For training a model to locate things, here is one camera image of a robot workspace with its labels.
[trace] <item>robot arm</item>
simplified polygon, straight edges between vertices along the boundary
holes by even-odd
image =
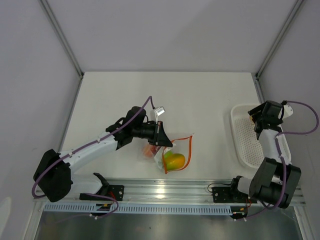
[[[293,114],[293,110],[289,105],[286,105],[286,102],[280,104],[266,101],[250,110],[248,114],[255,124],[254,131],[262,146],[264,160],[253,179],[241,176],[234,178],[231,191],[241,192],[253,199],[275,205],[281,198],[283,187],[279,180],[283,181],[286,178],[285,192],[278,207],[287,208],[298,185],[301,170],[291,165],[282,149],[283,147],[279,144],[278,147],[282,152],[286,167],[286,176],[283,176],[284,165],[279,156],[275,139],[277,134],[282,131],[279,125],[283,123],[284,118]]]
[[[173,144],[165,133],[163,122],[158,121],[158,116],[165,112],[164,108],[158,107],[152,112],[155,120],[144,122],[146,111],[141,107],[134,106],[128,111],[126,117],[120,118],[92,141],[60,153],[56,153],[53,149],[48,150],[44,153],[33,176],[34,181],[60,160],[38,182],[38,186],[45,196],[51,202],[57,202],[70,192],[74,181],[79,181],[79,178],[74,175],[78,169],[104,154],[116,151],[131,143],[133,138],[147,139],[149,144],[155,146],[172,147]],[[95,173],[95,176],[97,177],[96,181],[101,181],[97,186],[106,184],[106,180],[100,174]],[[81,184],[83,183],[75,182],[73,188],[84,189],[80,186]]]

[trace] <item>purple cable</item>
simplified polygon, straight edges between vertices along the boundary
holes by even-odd
[[[280,136],[282,134],[307,135],[307,134],[312,134],[314,131],[317,130],[317,128],[319,127],[319,116],[318,116],[317,112],[310,105],[308,105],[306,103],[303,103],[303,102],[300,102],[300,101],[286,101],[286,102],[287,103],[292,103],[292,104],[300,104],[300,105],[303,105],[303,106],[309,108],[314,113],[316,124],[315,124],[315,127],[310,131],[306,131],[306,132],[282,131],[282,132],[279,132],[276,135],[276,137]]]
[[[282,152],[281,152],[281,148],[280,148],[280,144],[279,144],[279,140],[278,140],[278,136],[280,135],[283,135],[283,134],[290,134],[290,135],[307,135],[307,134],[311,134],[313,132],[315,132],[317,130],[317,128],[319,127],[319,116],[317,114],[317,112],[308,104],[306,103],[303,103],[303,102],[299,102],[299,101],[286,101],[287,103],[292,103],[292,104],[300,104],[300,105],[303,105],[307,108],[309,108],[313,113],[314,113],[314,116],[315,116],[315,120],[316,120],[316,124],[315,124],[315,127],[310,130],[310,131],[306,131],[306,132],[294,132],[294,131],[283,131],[283,132],[279,132],[276,136],[275,136],[275,146],[276,146],[276,149],[278,151],[278,154],[280,156],[280,160],[282,162],[282,165],[283,165],[283,180],[282,180],[282,188],[281,188],[281,193],[280,193],[280,197],[278,199],[278,201],[275,203],[274,206],[270,207],[270,204],[266,205],[263,201],[261,201],[262,205],[264,206],[264,209],[260,212],[257,212],[251,216],[248,216],[246,217],[246,219],[249,219],[249,218],[252,218],[252,217],[255,217],[261,213],[263,213],[265,210],[272,210],[272,209],[275,209],[277,207],[279,207],[279,205],[281,204],[282,202],[282,199],[285,195],[285,191],[286,191],[286,184],[287,184],[287,165],[286,165],[286,161],[285,159],[282,157]]]
[[[136,116],[139,115],[139,113],[141,113],[141,111],[146,107],[147,103],[150,101],[151,103],[151,106],[153,109],[155,109],[155,106],[154,106],[154,103],[153,103],[153,100],[152,100],[152,96],[149,96],[147,98],[147,100],[145,101],[145,103],[142,105],[142,107],[135,113],[135,115],[132,116],[132,118],[129,119],[129,121],[127,121],[125,124],[123,124],[121,127],[119,127],[118,129],[114,130],[113,132],[109,133],[108,135],[102,137],[100,139],[100,141],[103,141],[107,138],[109,138],[110,136],[112,136],[113,134],[116,134],[117,132],[119,132],[120,130],[122,130],[123,128],[125,128],[129,123],[131,123],[135,118]],[[93,144],[96,144],[98,143],[98,140],[94,140],[92,142],[89,142],[79,148],[77,148],[76,150],[74,150],[72,152],[72,154],[76,154],[77,152],[81,151],[82,149],[85,149]],[[33,186],[32,186],[32,190],[31,190],[31,194],[32,196],[35,198],[35,199],[39,199],[39,198],[43,198],[45,197],[46,195],[37,195],[36,194],[36,187],[37,185],[39,184],[39,182],[41,181],[41,179],[44,177],[44,175],[46,175],[55,165],[57,165],[58,163],[60,163],[61,161],[63,161],[64,159],[70,157],[69,154],[59,158],[57,161],[55,161],[53,164],[51,164],[46,170],[43,171],[43,173],[40,174],[40,176],[35,180]]]
[[[104,214],[104,215],[97,216],[97,219],[101,219],[101,218],[104,218],[104,217],[106,217],[106,216],[109,216],[109,215],[113,214],[115,211],[117,211],[118,208],[119,208],[119,202],[118,202],[116,199],[112,198],[112,197],[102,196],[102,195],[97,195],[97,194],[92,194],[92,193],[85,193],[85,194],[87,194],[87,195],[89,195],[89,196],[92,196],[92,197],[99,197],[99,198],[102,198],[102,199],[108,199],[108,200],[113,201],[113,202],[116,204],[116,208],[115,208],[115,209],[113,209],[112,211],[110,211],[110,212],[108,212],[108,213],[106,213],[106,214]],[[81,213],[81,214],[77,214],[77,215],[72,215],[72,216],[66,217],[66,218],[64,218],[64,219],[61,219],[61,220],[59,220],[59,221],[55,221],[54,223],[52,223],[52,225],[53,225],[53,224],[59,224],[59,223],[65,222],[65,221],[67,221],[67,220],[74,219],[74,218],[77,218],[77,217],[82,217],[82,216],[90,216],[90,215],[88,215],[88,214],[86,214],[86,213]]]

